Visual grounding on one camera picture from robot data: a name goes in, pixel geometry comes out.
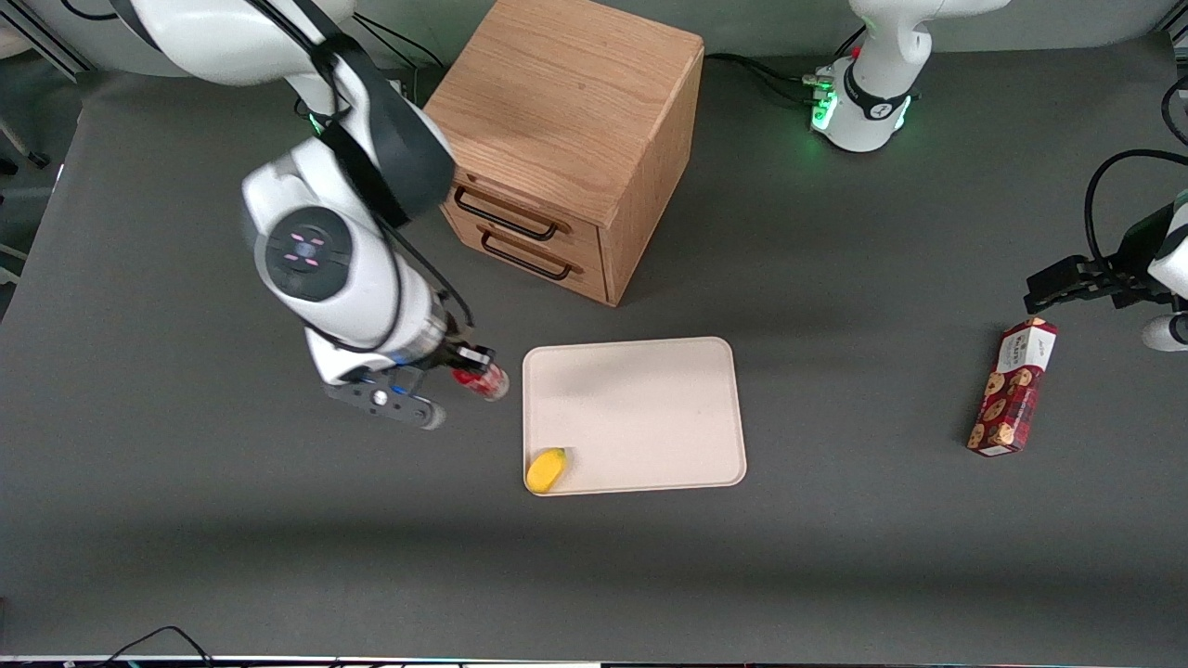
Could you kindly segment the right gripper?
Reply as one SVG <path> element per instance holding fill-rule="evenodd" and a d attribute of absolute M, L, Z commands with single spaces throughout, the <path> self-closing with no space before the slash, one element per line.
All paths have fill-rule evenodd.
<path fill-rule="evenodd" d="M 398 347 L 391 347 L 394 342 L 392 338 L 383 340 L 381 349 L 360 353 L 331 344 L 309 326 L 304 327 L 304 335 L 314 367 L 321 380 L 328 385 L 352 383 L 347 377 L 358 368 L 372 372 L 410 364 Z M 467 372 L 487 372 L 494 363 L 494 355 L 497 352 L 486 346 L 465 344 L 465 340 L 459 338 L 446 338 L 438 348 L 438 366 L 463 368 Z"/>

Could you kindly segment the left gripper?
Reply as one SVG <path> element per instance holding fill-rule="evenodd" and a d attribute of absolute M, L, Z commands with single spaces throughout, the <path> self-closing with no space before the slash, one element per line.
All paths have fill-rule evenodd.
<path fill-rule="evenodd" d="M 1126 231 L 1112 254 L 1112 271 L 1121 286 L 1102 277 L 1091 258 L 1068 256 L 1028 276 L 1028 315 L 1078 300 L 1110 300 L 1116 309 L 1184 300 L 1184 198 L 1183 190 Z"/>

